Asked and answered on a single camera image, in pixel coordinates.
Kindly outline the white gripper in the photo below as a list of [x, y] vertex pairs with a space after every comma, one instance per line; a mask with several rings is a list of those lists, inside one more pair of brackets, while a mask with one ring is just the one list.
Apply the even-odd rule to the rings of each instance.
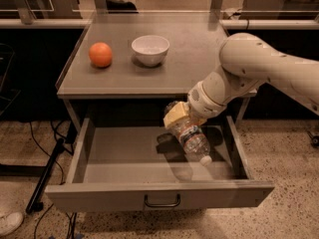
[[188, 117], [188, 111], [195, 117], [197, 125], [221, 114], [235, 98], [243, 97], [261, 85], [258, 80], [232, 75], [218, 66], [203, 81], [198, 82], [187, 95], [186, 102], [171, 102], [164, 110], [165, 128], [174, 126]]

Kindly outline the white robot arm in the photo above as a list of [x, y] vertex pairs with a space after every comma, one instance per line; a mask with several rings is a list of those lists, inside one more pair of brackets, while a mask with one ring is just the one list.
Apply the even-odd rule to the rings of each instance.
[[256, 36], [229, 36], [219, 50], [220, 65], [198, 82], [163, 118], [164, 127], [190, 119], [203, 124], [228, 103], [269, 84], [319, 115], [319, 62], [281, 53]]

